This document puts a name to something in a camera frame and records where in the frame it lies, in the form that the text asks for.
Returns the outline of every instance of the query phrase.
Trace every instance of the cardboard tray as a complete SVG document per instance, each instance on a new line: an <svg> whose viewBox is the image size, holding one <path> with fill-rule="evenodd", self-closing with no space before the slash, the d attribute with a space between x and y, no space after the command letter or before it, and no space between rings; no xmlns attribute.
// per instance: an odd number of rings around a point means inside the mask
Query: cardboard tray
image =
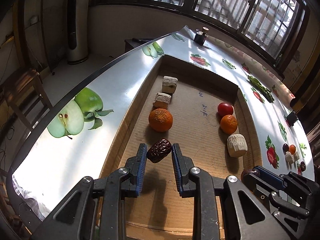
<svg viewBox="0 0 320 240"><path fill-rule="evenodd" d="M156 93L162 90L163 76L178 78L168 110L173 126L158 133L148 125L149 113L154 109ZM234 106L238 121L236 133L247 142L248 152L231 158L226 141L228 135L220 129L218 104ZM191 157L195 166L212 176L240 177L243 168L261 165L261 152L255 126L237 85L221 76L191 63L165 55L153 67L130 105L108 157L101 171L107 176L123 167L127 158L134 156L140 143L148 148L167 138L179 143L183 155ZM191 239L193 227L193 198L182 199L177 192L170 154L159 163L147 160L143 189L137 199L126 199L127 236L137 239ZM221 213L220 238L224 238Z"/></svg>

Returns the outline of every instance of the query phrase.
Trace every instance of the green apple illustration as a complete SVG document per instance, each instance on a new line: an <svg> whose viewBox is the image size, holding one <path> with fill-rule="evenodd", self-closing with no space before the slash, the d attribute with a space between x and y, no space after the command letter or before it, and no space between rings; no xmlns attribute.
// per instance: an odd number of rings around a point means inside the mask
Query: green apple illustration
<svg viewBox="0 0 320 240"><path fill-rule="evenodd" d="M101 97L91 90L90 88L82 89L75 97L75 102L79 105L85 122L91 122L94 120L94 125L89 129L96 129L102 126L102 120L100 116L106 116L113 112L112 109L102 110L103 102Z"/></svg>
<svg viewBox="0 0 320 240"><path fill-rule="evenodd" d="M78 104L71 100L49 123L49 133L60 138L80 133L84 126L84 117Z"/></svg>
<svg viewBox="0 0 320 240"><path fill-rule="evenodd" d="M163 49L159 46L158 43L154 42L152 43L153 47L155 48L156 52L158 53L158 55L164 55L164 51Z"/></svg>
<svg viewBox="0 0 320 240"><path fill-rule="evenodd" d="M152 44L149 44L148 46L143 47L142 51L147 56L151 56L153 58L158 57L158 53L157 53L155 47Z"/></svg>

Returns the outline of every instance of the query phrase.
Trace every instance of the red tomato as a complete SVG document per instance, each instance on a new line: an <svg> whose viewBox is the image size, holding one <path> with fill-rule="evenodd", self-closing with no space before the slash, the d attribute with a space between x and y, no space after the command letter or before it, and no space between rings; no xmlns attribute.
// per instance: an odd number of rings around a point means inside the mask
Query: red tomato
<svg viewBox="0 0 320 240"><path fill-rule="evenodd" d="M220 103L218 105L218 113L221 117L224 117L227 114L233 114L233 107L228 103Z"/></svg>

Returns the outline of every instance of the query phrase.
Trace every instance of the orange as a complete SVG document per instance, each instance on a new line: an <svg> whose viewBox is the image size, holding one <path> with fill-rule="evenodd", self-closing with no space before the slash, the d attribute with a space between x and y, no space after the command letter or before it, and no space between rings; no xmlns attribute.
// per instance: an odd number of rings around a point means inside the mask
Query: orange
<svg viewBox="0 0 320 240"><path fill-rule="evenodd" d="M220 127L224 133L233 134L238 128L237 119L233 115L227 114L222 117Z"/></svg>
<svg viewBox="0 0 320 240"><path fill-rule="evenodd" d="M149 114L149 124L157 132L166 132L172 127L173 117L167 109L157 108Z"/></svg>
<svg viewBox="0 0 320 240"><path fill-rule="evenodd" d="M296 153L296 147L292 144L289 146L289 152L294 155Z"/></svg>

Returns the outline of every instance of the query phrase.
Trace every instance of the red date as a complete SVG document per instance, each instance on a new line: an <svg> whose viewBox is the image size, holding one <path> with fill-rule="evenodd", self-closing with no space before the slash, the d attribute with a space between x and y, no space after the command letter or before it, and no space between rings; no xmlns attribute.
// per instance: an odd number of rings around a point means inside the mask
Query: red date
<svg viewBox="0 0 320 240"><path fill-rule="evenodd" d="M245 170L243 170L242 171L242 173L241 173L241 177L240 177L240 179L241 179L241 181L243 181L243 177L244 177L244 175L246 175L246 174L248 174L248 173L251 173L251 174L253 174L253 175L256 175L257 177L260 177L260 171L258 171L258 170L256 170L256 169L245 169Z"/></svg>
<svg viewBox="0 0 320 240"><path fill-rule="evenodd" d="M171 143L167 139L157 141L147 152L147 158L158 163L171 152Z"/></svg>
<svg viewBox="0 0 320 240"><path fill-rule="evenodd" d="M304 162L300 163L300 169L302 172L304 172L306 170L306 164Z"/></svg>

